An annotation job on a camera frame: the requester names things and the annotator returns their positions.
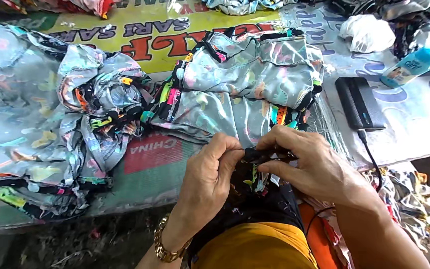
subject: black cable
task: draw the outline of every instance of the black cable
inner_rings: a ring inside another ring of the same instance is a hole
[[[376,161],[374,161],[373,155],[371,154],[371,151],[369,151],[369,147],[367,146],[366,141],[366,131],[365,130],[358,130],[358,137],[361,139],[362,143],[365,145],[367,155],[371,158],[371,162],[373,163],[374,169],[377,173],[377,178],[379,179],[379,184],[377,185],[376,192],[379,193],[381,188],[383,187],[383,177],[381,176],[381,171],[379,170],[379,167],[376,164]]]
[[[306,229],[306,235],[305,235],[307,239],[308,239],[308,232],[310,231],[311,223],[313,223],[314,219],[318,216],[319,213],[325,212],[330,209],[334,209],[334,206],[321,209],[320,211],[316,212],[314,216],[310,219],[310,222],[308,223],[308,228]]]

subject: black power bank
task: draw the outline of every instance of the black power bank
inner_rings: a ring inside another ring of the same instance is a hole
[[[354,130],[383,130],[387,119],[364,77],[340,77],[334,83],[349,127]]]

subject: yellow banner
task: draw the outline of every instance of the yellow banner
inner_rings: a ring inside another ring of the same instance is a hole
[[[167,11],[168,4],[164,2],[123,0],[105,21],[96,16],[65,13],[43,32],[69,43],[121,51],[136,60],[144,72],[155,73],[173,70],[175,62],[184,59],[206,31],[236,26],[235,34],[259,33],[273,29],[271,23],[263,22],[279,19],[278,11],[229,16],[192,0],[172,1]]]

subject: yellow shirt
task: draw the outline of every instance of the yellow shirt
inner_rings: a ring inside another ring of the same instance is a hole
[[[316,269],[303,232],[283,223],[244,223],[226,230],[199,252],[193,269]]]

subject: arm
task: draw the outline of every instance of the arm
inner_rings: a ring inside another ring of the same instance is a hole
[[[430,268],[414,242],[391,221],[374,188],[321,135],[275,125],[257,149],[276,145],[291,150],[299,158],[298,166],[270,161],[258,170],[273,173],[316,199],[333,202],[356,267]]]
[[[220,211],[230,191],[235,165],[244,154],[236,138],[218,133],[199,154],[188,159],[179,200],[161,236],[166,250],[181,249]],[[160,261],[152,245],[136,269],[178,269],[181,263],[182,259]]]

